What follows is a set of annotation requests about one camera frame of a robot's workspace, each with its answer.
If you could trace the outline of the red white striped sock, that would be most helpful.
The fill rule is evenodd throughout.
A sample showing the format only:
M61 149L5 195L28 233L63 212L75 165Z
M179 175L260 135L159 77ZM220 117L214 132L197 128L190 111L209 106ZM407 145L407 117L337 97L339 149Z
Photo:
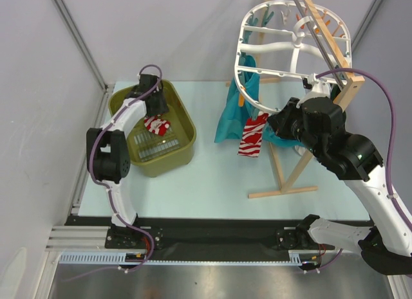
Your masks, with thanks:
M144 126L150 133L164 136L170 128L171 123L160 116L150 116L144 118Z
M243 128L238 155L257 158L261 151L263 129L266 125L268 113L260 111L255 119L249 118Z

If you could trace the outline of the teal blue sock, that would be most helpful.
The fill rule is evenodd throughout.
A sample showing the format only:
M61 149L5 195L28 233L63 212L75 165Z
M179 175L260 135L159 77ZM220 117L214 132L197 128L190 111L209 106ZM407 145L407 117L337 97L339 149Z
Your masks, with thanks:
M244 86L250 97L254 100L259 98L259 81L260 76L252 72L243 72ZM221 143L225 140L240 140L243 134L243 129L247 120L252 116L250 103L245 102L242 107L238 105L239 90L234 79L232 79L229 87L226 105L220 116L214 142ZM263 129L263 140L273 143L278 147L295 147L301 146L301 143L296 140L283 140L277 137L269 125L265 125Z

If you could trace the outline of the white plastic clip hanger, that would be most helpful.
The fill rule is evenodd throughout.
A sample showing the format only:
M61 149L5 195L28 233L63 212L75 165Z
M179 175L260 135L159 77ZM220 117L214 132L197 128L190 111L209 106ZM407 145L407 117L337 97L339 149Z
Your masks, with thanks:
M262 55L279 51L291 53L287 71L259 66ZM323 59L332 69L352 67L347 25L336 13L311 0L271 0L249 10L241 22L234 63L238 105L248 102L260 111L278 113L279 109L253 98L243 78L253 73L269 76L268 82L284 77L302 80L306 75L296 72L300 53Z

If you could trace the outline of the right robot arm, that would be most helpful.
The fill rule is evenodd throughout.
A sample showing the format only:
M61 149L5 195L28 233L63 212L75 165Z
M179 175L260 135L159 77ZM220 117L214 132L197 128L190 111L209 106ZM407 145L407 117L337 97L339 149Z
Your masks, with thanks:
M410 217L400 197L390 195L383 159L365 136L345 129L346 115L327 97L301 103L289 99L268 124L283 140L297 140L328 171L345 183L361 201L372 227L355 227L308 215L299 224L297 241L304 248L328 244L359 254L383 275L411 274Z

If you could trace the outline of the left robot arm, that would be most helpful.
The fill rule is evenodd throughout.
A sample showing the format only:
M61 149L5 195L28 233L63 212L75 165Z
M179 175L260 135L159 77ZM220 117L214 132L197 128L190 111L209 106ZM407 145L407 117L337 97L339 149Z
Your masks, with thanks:
M126 93L112 117L86 133L88 172L93 182L106 191L112 210L111 223L123 227L119 240L129 248L140 244L142 232L132 226L137 213L126 191L126 176L131 167L127 137L141 119L168 111L162 78L151 74L141 74L138 78L139 82Z

